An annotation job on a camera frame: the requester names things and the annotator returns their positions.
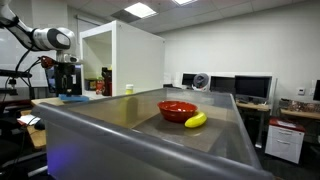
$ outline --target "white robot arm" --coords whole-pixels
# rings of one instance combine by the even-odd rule
[[[57,51],[58,63],[78,63],[75,35],[66,28],[36,29],[26,26],[9,8],[11,0],[0,0],[0,28],[8,29],[31,51]]]

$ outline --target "computer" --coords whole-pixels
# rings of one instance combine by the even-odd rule
[[[320,101],[320,80],[317,80],[316,88],[314,90],[313,100]]]
[[[58,77],[58,82],[56,81],[57,73],[55,72],[55,67],[53,66],[51,69],[46,69],[46,78],[48,83],[48,89],[50,93],[55,93],[56,96],[59,95],[59,87],[61,88],[61,80],[62,77]],[[73,77],[73,87],[72,94],[73,95],[82,95],[82,87],[81,87],[81,65],[74,65],[74,75]]]
[[[193,79],[196,76],[196,74],[185,74],[183,73],[182,76],[182,85],[191,87],[193,84]]]
[[[271,76],[235,76],[237,97],[244,100],[264,100],[269,98]]]
[[[211,76],[210,91],[235,93],[233,77]]]

